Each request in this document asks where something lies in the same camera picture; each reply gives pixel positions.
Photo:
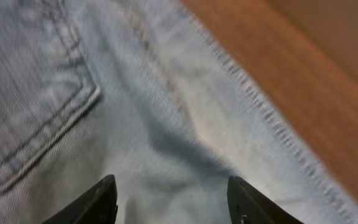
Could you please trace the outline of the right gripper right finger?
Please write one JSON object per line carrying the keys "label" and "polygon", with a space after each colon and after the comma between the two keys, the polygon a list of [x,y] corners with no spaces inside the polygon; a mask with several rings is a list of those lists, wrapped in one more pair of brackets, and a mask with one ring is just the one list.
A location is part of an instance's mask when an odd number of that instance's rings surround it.
{"label": "right gripper right finger", "polygon": [[241,177],[229,177],[227,204],[232,224],[302,224]]}

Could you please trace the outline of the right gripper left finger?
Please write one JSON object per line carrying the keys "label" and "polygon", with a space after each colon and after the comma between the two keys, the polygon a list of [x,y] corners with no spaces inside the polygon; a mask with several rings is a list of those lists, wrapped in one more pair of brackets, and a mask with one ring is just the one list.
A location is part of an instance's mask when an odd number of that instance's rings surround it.
{"label": "right gripper left finger", "polygon": [[115,224],[115,176],[109,174],[42,224]]}

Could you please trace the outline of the light blue denim shorts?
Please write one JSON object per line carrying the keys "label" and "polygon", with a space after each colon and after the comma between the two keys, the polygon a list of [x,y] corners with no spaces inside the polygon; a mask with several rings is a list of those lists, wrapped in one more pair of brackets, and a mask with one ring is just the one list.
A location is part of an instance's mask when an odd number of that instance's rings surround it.
{"label": "light blue denim shorts", "polygon": [[178,1],[0,1],[0,223],[41,223],[108,174],[118,223],[229,223],[232,175],[302,222],[358,223]]}

